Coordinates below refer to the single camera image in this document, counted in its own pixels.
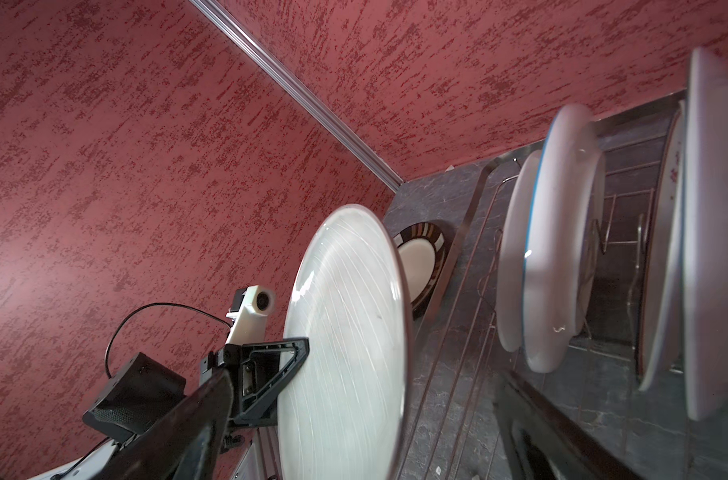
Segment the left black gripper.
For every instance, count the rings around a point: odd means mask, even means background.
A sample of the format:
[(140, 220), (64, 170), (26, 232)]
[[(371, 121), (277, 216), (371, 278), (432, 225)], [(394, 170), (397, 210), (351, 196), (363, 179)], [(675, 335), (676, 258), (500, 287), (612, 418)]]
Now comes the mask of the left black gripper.
[(216, 374), (230, 380), (229, 431), (278, 425), (278, 397), (310, 355), (308, 337), (225, 345), (199, 363), (199, 385)]

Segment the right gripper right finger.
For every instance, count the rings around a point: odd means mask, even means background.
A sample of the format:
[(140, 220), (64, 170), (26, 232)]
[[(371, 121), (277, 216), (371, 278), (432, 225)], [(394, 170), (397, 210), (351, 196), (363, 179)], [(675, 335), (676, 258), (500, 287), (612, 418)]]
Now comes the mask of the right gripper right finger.
[(514, 479), (638, 479), (514, 371), (499, 374), (494, 409)]

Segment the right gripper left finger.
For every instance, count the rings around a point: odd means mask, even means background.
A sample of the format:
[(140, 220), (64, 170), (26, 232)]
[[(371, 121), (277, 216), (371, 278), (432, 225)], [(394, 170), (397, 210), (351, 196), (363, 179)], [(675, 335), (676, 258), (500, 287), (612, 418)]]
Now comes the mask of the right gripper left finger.
[(90, 406), (90, 426), (121, 448), (97, 479), (211, 479), (227, 427), (230, 380), (192, 394), (166, 367), (125, 367)]

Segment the white lined glass plate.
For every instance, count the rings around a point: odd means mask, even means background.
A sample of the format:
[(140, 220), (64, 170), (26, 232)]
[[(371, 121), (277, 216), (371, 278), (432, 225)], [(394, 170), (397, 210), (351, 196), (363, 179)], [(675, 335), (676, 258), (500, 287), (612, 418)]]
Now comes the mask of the white lined glass plate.
[(310, 353), (278, 398), (284, 479), (393, 479), (412, 376), (412, 307), (381, 220), (349, 204), (319, 227), (284, 325)]

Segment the watermelon pattern plate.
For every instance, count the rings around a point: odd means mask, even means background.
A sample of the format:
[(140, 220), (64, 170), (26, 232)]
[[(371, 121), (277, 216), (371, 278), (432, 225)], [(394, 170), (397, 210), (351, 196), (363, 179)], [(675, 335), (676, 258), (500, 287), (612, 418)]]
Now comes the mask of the watermelon pattern plate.
[(551, 373), (587, 323), (601, 252), (606, 159), (592, 114), (560, 109), (535, 179), (523, 274), (523, 332), (528, 367)]

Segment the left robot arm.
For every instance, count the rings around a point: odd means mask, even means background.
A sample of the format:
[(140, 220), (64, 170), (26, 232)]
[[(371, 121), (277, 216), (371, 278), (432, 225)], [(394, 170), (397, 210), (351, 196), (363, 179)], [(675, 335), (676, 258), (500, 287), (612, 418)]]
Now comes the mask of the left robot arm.
[(45, 479), (211, 479), (219, 457), (245, 433), (278, 423), (278, 397), (311, 352), (306, 337), (227, 344), (200, 364), (200, 385), (139, 353), (85, 412), (104, 436)]

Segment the sunburst green rim plate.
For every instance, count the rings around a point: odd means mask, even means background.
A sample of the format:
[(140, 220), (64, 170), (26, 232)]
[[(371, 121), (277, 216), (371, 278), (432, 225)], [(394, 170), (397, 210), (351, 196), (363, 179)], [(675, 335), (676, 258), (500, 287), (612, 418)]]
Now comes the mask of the sunburst green rim plate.
[(669, 127), (648, 235), (637, 347), (639, 390), (648, 391), (682, 350), (680, 170), (686, 131), (686, 102), (679, 102)]

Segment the small sunburst plate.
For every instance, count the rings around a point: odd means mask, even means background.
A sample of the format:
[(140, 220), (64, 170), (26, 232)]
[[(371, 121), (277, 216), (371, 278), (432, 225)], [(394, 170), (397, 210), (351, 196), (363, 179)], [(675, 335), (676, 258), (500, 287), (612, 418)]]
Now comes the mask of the small sunburst plate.
[(523, 342), (522, 292), (526, 239), (533, 191), (542, 151), (532, 152), (519, 172), (508, 205), (497, 276), (497, 332), (504, 350), (516, 352)]

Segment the left corner aluminium profile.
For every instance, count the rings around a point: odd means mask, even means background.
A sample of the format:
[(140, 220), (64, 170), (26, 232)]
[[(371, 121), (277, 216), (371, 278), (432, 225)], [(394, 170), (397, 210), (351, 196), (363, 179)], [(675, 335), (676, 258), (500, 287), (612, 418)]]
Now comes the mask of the left corner aluminium profile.
[(404, 179), (219, 1), (193, 0), (192, 4), (390, 190), (400, 189)]

